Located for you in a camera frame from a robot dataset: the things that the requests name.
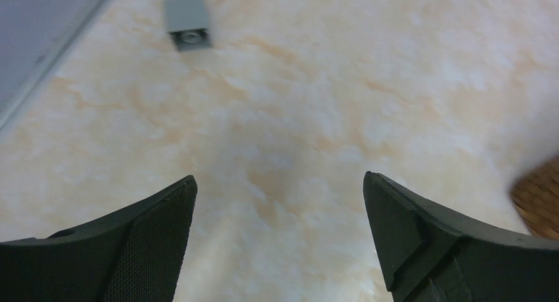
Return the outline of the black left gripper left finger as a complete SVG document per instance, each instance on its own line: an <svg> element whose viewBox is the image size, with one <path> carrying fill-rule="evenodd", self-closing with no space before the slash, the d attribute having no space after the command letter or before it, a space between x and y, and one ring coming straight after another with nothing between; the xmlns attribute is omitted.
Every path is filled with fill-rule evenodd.
<svg viewBox="0 0 559 302"><path fill-rule="evenodd" d="M2 301L172 301L197 184L164 190L44 238L1 244Z"/></svg>

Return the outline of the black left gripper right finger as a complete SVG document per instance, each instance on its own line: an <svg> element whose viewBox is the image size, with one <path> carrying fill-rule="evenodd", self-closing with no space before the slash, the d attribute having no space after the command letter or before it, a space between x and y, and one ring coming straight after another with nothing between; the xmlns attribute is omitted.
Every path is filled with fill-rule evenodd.
<svg viewBox="0 0 559 302"><path fill-rule="evenodd" d="M456 212L380 173L363 181L394 301L557 301L558 242Z"/></svg>

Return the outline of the brown woven divided basket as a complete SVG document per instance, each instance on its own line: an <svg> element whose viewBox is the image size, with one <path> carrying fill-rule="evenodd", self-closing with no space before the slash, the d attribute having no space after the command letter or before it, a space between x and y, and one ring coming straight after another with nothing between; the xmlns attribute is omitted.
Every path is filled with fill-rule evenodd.
<svg viewBox="0 0 559 302"><path fill-rule="evenodd" d="M531 234L558 239L557 156L519 178L510 196Z"/></svg>

